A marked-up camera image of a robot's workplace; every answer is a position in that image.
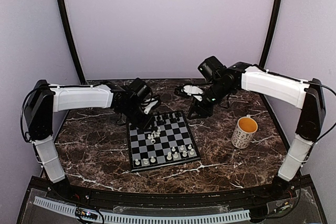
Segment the black grey chessboard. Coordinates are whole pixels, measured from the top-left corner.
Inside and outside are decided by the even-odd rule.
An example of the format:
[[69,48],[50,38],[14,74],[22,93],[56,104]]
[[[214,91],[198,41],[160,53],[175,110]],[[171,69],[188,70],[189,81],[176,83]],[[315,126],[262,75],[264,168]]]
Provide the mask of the black grey chessboard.
[[[148,140],[148,134],[151,134],[158,127],[161,128],[161,135],[152,144]],[[189,127],[184,112],[173,111],[157,113],[154,115],[154,122],[150,128],[146,130],[139,129],[138,127],[129,123],[127,125],[127,140],[129,151],[129,162],[131,172],[142,172],[152,170],[170,165],[180,165],[188,162],[199,161],[201,155],[196,146],[192,131]],[[192,145],[194,155],[190,155],[190,150],[187,149],[188,145]],[[183,151],[180,146],[184,146],[183,151],[187,151],[187,156],[183,157]],[[174,159],[172,147],[175,147],[175,152],[178,152],[178,158]],[[172,153],[172,159],[166,159],[167,153]],[[155,162],[151,163],[151,157],[155,158]],[[147,158],[149,163],[144,165],[142,160]],[[140,165],[134,164],[135,159],[140,161]]]

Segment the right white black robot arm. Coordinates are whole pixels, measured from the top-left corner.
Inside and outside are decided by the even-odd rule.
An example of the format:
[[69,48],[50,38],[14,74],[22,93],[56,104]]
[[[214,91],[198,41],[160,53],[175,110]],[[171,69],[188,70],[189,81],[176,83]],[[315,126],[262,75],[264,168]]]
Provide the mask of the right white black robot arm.
[[262,68],[256,64],[237,62],[232,66],[223,65],[215,56],[206,58],[199,66],[199,72],[206,80],[206,89],[200,84],[186,84],[182,91],[193,97],[188,118],[205,119],[213,114],[214,106],[220,104],[229,94],[244,90],[259,93],[275,103],[292,106],[290,119],[293,126],[293,140],[288,153],[278,170],[277,180],[268,188],[268,195],[273,200],[280,199],[288,191],[287,182],[291,181],[298,170],[308,160],[313,147],[334,128],[323,130],[326,116],[324,90],[332,88],[319,79],[298,79],[284,76]]

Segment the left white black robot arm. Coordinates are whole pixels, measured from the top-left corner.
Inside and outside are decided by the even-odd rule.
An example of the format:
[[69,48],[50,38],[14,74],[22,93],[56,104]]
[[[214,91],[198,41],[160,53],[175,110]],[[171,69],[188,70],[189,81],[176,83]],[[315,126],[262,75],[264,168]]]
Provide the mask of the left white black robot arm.
[[55,146],[58,134],[53,132],[54,115],[63,111],[87,108],[112,109],[125,115],[128,122],[140,129],[153,123],[151,110],[161,103],[148,84],[136,78],[129,85],[119,86],[110,81],[97,84],[59,85],[38,80],[24,98],[20,112],[20,130],[25,142],[31,143],[38,163],[45,170],[53,191],[63,201],[74,197]]

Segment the white chess piece pile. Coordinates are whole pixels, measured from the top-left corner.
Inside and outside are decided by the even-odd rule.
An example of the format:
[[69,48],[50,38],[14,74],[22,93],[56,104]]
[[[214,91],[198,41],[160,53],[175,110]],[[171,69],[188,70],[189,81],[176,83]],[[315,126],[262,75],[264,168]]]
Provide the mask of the white chess piece pile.
[[148,140],[150,140],[150,142],[154,144],[156,142],[156,139],[159,138],[160,135],[161,135],[161,128],[158,127],[151,134],[148,134]]

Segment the white patterned mug yellow inside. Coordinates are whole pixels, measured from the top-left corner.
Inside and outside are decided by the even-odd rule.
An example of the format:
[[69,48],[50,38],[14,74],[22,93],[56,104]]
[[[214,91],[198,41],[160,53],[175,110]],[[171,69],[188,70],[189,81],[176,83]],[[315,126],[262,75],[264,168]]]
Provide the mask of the white patterned mug yellow inside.
[[245,149],[253,140],[257,130],[257,122],[250,115],[246,115],[237,121],[231,138],[231,143],[236,148]]

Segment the black front rail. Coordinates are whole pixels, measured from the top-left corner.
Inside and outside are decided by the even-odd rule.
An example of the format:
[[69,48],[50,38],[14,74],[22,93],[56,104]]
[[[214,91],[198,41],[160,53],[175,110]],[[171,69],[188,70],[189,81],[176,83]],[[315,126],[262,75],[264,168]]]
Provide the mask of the black front rail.
[[256,208],[264,206],[273,200],[294,199],[295,193],[284,192],[282,195],[272,195],[269,186],[259,186],[248,189],[218,191],[214,193],[193,194],[141,194],[123,193],[107,190],[90,189],[70,186],[70,194],[65,195],[53,186],[47,185],[47,196],[56,199],[66,199],[82,206],[112,209],[116,206],[125,207],[154,207],[154,208],[193,208],[228,205],[230,208]]

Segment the left black frame post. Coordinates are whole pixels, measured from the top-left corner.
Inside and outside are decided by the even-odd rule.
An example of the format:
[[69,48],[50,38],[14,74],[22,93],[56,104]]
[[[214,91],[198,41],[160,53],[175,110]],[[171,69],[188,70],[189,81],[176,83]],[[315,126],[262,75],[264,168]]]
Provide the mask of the left black frame post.
[[68,18],[68,14],[67,14],[67,8],[66,8],[65,0],[57,0],[57,4],[58,4],[60,18],[61,18],[62,26],[63,26],[63,29],[64,29],[64,33],[65,33],[65,36],[66,36],[66,41],[67,41],[67,44],[68,44],[69,52],[70,52],[70,55],[71,55],[71,58],[72,58],[73,65],[74,65],[75,70],[76,70],[77,77],[78,77],[79,82],[81,84],[85,84],[86,79],[85,79],[85,75],[84,75],[83,69],[82,69],[81,64],[80,64],[79,56],[78,56],[76,46],[75,46],[75,41],[74,41],[74,38],[72,36],[72,31],[71,31],[71,28],[70,28],[70,22],[69,22],[69,18]]

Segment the black frame post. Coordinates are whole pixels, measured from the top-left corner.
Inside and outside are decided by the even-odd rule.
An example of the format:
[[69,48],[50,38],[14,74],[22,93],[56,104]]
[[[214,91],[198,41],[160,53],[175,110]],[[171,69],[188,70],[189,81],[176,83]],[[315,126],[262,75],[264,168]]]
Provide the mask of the black frame post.
[[73,65],[74,65],[75,70],[76,70],[77,77],[78,77],[79,82],[81,84],[85,84],[86,79],[85,79],[85,75],[84,75],[83,69],[82,69],[81,64],[80,64],[79,56],[78,56],[76,46],[75,46],[75,41],[74,41],[74,38],[72,36],[72,31],[71,31],[71,28],[70,28],[70,22],[69,22],[69,18],[68,18],[68,14],[67,14],[67,8],[66,8],[65,0],[57,0],[57,4],[58,4],[60,18],[61,18],[62,26],[63,26],[63,29],[64,29],[64,33],[65,33],[65,36],[66,36],[66,41],[67,41],[67,44],[68,44],[69,52],[70,52],[70,55],[71,55],[71,58],[72,58]]
[[259,65],[261,67],[265,67],[267,63],[272,40],[273,40],[275,30],[276,30],[276,24],[278,20],[279,11],[280,11],[280,5],[281,5],[281,0],[274,0],[272,11],[271,11],[271,16],[270,16],[270,21],[269,21],[269,26],[268,26],[268,30],[267,30],[267,34],[265,38],[265,43],[264,43],[263,50],[260,56],[260,61],[259,61]]

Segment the right black frame post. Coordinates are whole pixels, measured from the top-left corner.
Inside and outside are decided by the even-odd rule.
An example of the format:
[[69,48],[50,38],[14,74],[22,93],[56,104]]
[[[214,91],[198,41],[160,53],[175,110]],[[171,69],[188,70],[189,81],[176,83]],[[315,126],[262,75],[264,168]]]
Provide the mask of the right black frame post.
[[280,11],[280,5],[281,5],[281,0],[274,0],[272,11],[271,11],[271,16],[270,16],[270,21],[269,21],[269,26],[268,26],[268,30],[267,30],[267,34],[265,38],[265,43],[264,43],[263,50],[260,56],[260,61],[259,61],[259,65],[261,67],[265,67],[267,63],[272,40],[273,40],[275,30],[276,30],[276,24],[278,20],[279,11]]

